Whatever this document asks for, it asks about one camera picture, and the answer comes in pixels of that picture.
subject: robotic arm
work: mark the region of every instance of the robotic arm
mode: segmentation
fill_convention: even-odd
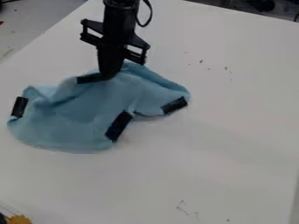
[[[121,70],[125,59],[143,65],[150,45],[135,34],[136,24],[147,26],[152,19],[152,7],[149,0],[143,0],[150,9],[150,16],[145,24],[141,24],[137,14],[140,0],[103,0],[105,4],[103,23],[83,19],[81,40],[96,47],[101,73],[97,81],[107,81]],[[101,38],[88,33],[88,29],[101,34]],[[140,48],[141,52],[133,52],[128,46]]]

